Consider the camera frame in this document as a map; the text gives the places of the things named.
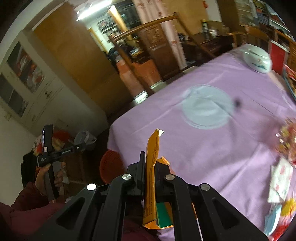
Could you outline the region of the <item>person left hand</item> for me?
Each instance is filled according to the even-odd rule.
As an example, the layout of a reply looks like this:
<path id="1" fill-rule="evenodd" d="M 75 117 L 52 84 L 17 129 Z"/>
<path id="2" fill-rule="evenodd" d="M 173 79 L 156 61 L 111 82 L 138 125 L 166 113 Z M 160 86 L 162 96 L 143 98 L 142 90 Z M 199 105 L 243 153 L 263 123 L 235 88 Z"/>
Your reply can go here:
<path id="1" fill-rule="evenodd" d="M 54 186 L 59 188 L 63 185 L 63 174 L 64 169 L 66 167 L 66 163 L 61 162 L 60 164 L 60 170 L 56 172 L 55 174 L 55 180 L 54 180 Z M 47 164 L 46 166 L 40 167 L 39 172 L 36 177 L 35 186 L 37 190 L 43 195 L 47 196 L 47 182 L 50 183 L 50 181 L 47 181 L 49 178 L 49 170 L 51 168 L 51 164 Z"/>

